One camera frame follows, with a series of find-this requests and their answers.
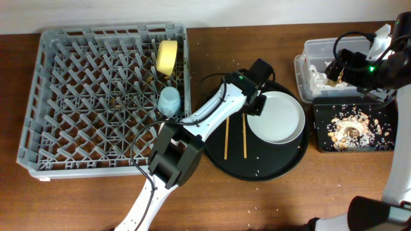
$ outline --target black container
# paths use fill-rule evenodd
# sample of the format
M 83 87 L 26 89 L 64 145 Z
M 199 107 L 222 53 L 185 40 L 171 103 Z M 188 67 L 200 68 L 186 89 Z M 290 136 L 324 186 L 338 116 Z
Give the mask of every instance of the black container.
M 379 104 L 380 102 L 373 99 L 362 99 L 359 97 L 314 99 L 313 119 L 318 150 L 321 152 L 336 152 L 337 150 L 333 147 L 334 142 L 328 136 L 329 128 L 327 125 L 332 124 L 332 118 L 337 117 L 342 119 L 343 117 L 348 117 L 351 114 L 359 114 L 359 109 L 361 109 L 363 113 L 370 116 L 369 119 L 371 124 L 374 124 L 374 119 L 378 119 L 383 130 L 381 135 L 375 134 L 375 140 L 370 143 L 370 147 L 376 147 L 376 151 L 393 150 L 398 125 L 397 106 L 393 101 L 383 108 L 376 109 Z M 388 136 L 384 136 L 385 132 L 389 132 L 390 134 Z M 384 138 L 386 142 L 393 142 L 393 144 L 388 144 L 386 146 L 377 144 L 378 141 L 381 141 L 381 138 Z

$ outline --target table surface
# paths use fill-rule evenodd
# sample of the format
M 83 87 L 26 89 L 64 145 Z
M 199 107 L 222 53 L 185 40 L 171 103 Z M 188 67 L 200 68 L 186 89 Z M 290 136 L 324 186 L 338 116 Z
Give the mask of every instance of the table surface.
M 193 109 L 204 100 L 197 91 L 203 76 L 249 68 L 257 58 L 272 64 L 277 82 L 297 96 L 293 61 L 306 40 L 353 30 L 372 32 L 383 25 L 189 29 Z M 0 36 L 0 230 L 108 230 L 130 210 L 143 176 L 40 182 L 15 162 L 39 38 Z M 217 85 L 215 79 L 204 87 Z M 355 196 L 381 198 L 392 154 L 320 153 L 312 137 L 301 163 L 269 182 L 237 180 L 203 157 L 190 180 L 166 200 L 150 230 L 270 230 L 336 216 L 347 211 Z

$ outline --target wooden chopstick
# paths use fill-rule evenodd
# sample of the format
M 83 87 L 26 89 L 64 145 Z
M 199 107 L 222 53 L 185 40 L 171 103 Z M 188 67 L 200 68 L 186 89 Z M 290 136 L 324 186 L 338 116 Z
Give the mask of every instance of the wooden chopstick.
M 225 124 L 225 146 L 224 146 L 224 160 L 227 160 L 227 152 L 229 147 L 229 123 L 230 117 L 227 117 Z
M 244 158 L 247 158 L 247 134 L 245 127 L 245 114 L 243 113 L 243 145 L 244 145 Z

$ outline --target light blue cup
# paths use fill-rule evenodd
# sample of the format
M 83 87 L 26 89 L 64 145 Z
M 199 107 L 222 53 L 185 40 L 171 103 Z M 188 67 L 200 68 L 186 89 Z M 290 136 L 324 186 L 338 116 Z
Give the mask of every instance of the light blue cup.
M 173 117 L 180 110 L 180 93 L 175 87 L 166 87 L 161 91 L 159 111 L 167 117 Z

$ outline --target plastic container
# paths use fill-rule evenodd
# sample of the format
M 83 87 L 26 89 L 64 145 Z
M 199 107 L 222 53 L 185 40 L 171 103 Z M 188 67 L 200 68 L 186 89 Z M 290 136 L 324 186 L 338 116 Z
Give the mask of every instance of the plastic container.
M 175 87 L 166 87 L 161 91 L 159 111 L 167 117 L 173 117 L 180 110 L 180 93 Z
M 163 40 L 178 44 L 170 77 L 155 69 Z M 184 106 L 174 119 L 191 114 L 188 55 L 181 24 L 45 31 L 17 163 L 41 180 L 140 174 L 130 164 L 130 143 L 144 125 L 165 119 L 161 90 L 180 92 Z M 147 129 L 134 147 L 145 170 L 158 129 Z
M 307 40 L 304 44 L 302 55 L 297 55 L 294 60 L 295 78 L 300 97 L 305 103 L 312 103 L 317 97 L 359 96 L 356 87 L 319 88 L 310 84 L 310 65 L 314 65 L 317 71 L 323 73 L 326 69 L 325 62 L 334 59 L 333 46 L 336 38 Z M 364 37 L 347 37 L 340 40 L 337 52 L 340 49 L 358 51 L 365 55 L 370 50 L 371 43 Z

